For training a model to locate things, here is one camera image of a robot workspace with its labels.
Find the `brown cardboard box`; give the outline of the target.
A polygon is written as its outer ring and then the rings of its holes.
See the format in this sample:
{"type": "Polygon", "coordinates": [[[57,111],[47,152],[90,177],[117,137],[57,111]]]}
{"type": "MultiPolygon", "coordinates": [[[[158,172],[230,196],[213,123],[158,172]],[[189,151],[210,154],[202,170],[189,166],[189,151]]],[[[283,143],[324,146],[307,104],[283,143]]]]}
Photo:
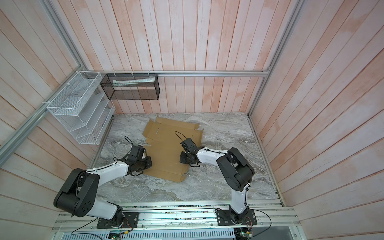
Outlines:
{"type": "Polygon", "coordinates": [[[185,180],[190,166],[180,163],[180,153],[184,151],[181,142],[191,138],[195,144],[200,145],[203,131],[199,127],[198,123],[161,117],[155,121],[150,119],[143,136],[146,138],[144,148],[152,159],[152,166],[144,170],[144,174],[176,183],[185,180]]]}

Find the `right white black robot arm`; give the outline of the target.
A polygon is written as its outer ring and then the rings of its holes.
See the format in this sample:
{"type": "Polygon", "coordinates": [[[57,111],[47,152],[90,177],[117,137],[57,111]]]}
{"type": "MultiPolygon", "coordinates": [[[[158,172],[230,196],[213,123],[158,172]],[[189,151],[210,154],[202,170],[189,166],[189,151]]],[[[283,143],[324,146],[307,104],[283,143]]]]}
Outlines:
{"type": "Polygon", "coordinates": [[[235,226],[257,224],[255,211],[247,204],[247,192],[255,174],[254,168],[236,148],[225,151],[211,150],[204,146],[198,147],[192,139],[181,142],[183,151],[180,163],[190,167],[199,167],[200,164],[218,166],[221,173],[232,189],[231,203],[228,209],[215,209],[219,226],[235,226]]]}

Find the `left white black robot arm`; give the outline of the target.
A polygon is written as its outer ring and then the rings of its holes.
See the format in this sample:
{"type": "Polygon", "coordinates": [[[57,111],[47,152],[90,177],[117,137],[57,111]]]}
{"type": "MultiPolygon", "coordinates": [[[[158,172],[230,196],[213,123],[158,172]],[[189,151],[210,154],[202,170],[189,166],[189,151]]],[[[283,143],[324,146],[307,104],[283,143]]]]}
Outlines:
{"type": "Polygon", "coordinates": [[[113,163],[88,170],[74,169],[54,199],[54,207],[72,216],[91,216],[107,222],[112,228],[122,227],[125,216],[119,205],[97,200],[98,188],[114,179],[141,175],[152,166],[151,157],[141,146],[132,146],[121,159],[113,163]]]}

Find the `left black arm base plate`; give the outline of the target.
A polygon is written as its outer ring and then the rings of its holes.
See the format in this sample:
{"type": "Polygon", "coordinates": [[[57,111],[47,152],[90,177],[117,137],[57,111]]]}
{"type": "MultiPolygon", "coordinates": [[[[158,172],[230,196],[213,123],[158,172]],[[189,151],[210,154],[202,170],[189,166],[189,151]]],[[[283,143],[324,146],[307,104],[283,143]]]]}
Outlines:
{"type": "Polygon", "coordinates": [[[139,212],[121,212],[116,213],[116,215],[111,220],[99,219],[97,223],[97,229],[118,229],[118,228],[128,228],[134,229],[138,225],[139,212]]]}

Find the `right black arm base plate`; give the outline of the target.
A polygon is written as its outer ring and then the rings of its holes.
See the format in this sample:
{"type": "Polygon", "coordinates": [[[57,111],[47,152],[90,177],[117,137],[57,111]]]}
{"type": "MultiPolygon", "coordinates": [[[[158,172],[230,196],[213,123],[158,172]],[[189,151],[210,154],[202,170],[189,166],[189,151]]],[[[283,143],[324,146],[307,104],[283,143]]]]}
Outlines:
{"type": "Polygon", "coordinates": [[[247,209],[242,214],[222,209],[215,209],[214,212],[219,226],[255,226],[258,224],[254,210],[247,209]]]}

